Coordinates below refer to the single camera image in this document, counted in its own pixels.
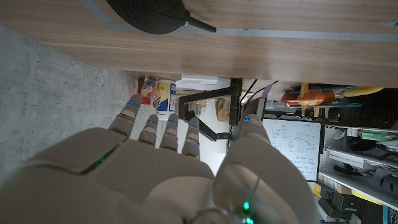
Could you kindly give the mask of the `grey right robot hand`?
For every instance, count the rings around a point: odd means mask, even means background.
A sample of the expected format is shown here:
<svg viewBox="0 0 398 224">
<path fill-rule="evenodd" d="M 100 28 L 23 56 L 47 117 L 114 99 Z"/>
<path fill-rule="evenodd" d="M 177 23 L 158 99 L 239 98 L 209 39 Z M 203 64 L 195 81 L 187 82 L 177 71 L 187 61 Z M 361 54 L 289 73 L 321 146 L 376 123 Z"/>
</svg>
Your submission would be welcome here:
<svg viewBox="0 0 398 224">
<path fill-rule="evenodd" d="M 271 144 L 256 114 L 220 168 L 200 160 L 200 121 L 178 149 L 171 114 L 160 144 L 152 115 L 129 136 L 141 105 L 132 96 L 108 128 L 76 133 L 32 156 L 1 183 L 2 223 L 318 223 L 305 177 Z"/>
</svg>

